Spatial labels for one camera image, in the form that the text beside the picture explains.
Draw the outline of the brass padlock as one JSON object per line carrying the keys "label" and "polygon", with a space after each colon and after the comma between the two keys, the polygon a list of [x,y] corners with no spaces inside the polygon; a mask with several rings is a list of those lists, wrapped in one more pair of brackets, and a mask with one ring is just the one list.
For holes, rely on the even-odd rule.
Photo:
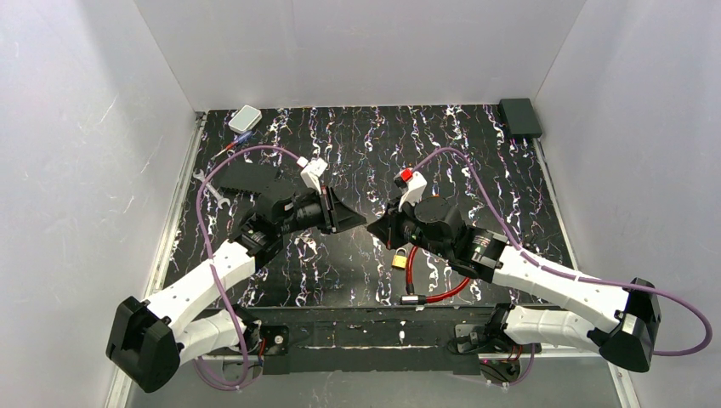
{"label": "brass padlock", "polygon": [[391,267],[393,269],[405,270],[408,259],[408,251],[404,247],[399,247],[391,260]]}

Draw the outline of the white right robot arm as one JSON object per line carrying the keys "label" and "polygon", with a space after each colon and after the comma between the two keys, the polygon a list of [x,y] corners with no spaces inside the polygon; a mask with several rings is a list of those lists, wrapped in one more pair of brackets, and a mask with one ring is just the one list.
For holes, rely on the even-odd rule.
{"label": "white right robot arm", "polygon": [[654,285],[640,278],[627,287],[565,268],[510,245],[506,236],[467,224],[447,200],[390,203],[367,230],[389,249],[407,244],[437,255],[460,275],[518,289],[556,310],[502,306],[486,328],[526,345],[547,343],[587,350],[628,371],[647,372],[661,309]]}

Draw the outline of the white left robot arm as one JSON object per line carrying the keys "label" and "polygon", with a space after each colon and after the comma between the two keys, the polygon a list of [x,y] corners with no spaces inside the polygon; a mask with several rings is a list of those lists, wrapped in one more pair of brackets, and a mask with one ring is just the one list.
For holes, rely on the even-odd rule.
{"label": "white left robot arm", "polygon": [[233,235],[171,286],[117,307],[106,356],[146,393],[163,387],[189,360],[216,349],[248,349],[247,330],[258,326],[233,309],[201,319],[199,314],[228,288],[251,277],[285,246],[287,235],[316,228],[330,235],[365,224],[328,186],[318,190],[271,184]]}

